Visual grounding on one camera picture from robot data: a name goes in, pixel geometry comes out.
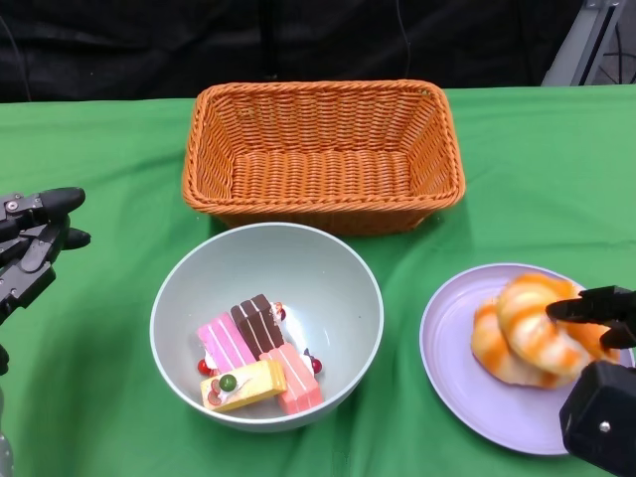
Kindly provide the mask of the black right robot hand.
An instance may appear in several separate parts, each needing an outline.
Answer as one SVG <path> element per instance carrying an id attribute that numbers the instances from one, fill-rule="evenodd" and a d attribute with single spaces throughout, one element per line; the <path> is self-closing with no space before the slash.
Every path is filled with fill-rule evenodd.
<path id="1" fill-rule="evenodd" d="M 598 339 L 604 350 L 635 347 L 634 290 L 618 286 L 582 290 L 577 298 L 549 304 L 546 313 L 553 321 L 605 326 Z"/>

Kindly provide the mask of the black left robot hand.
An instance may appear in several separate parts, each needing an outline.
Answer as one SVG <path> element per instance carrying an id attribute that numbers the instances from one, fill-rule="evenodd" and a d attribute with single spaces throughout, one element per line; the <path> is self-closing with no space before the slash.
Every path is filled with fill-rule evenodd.
<path id="1" fill-rule="evenodd" d="M 82 248 L 90 234 L 71 227 L 85 200 L 78 187 L 1 197 L 1 319 L 28 307 L 55 279 L 63 250 Z"/>

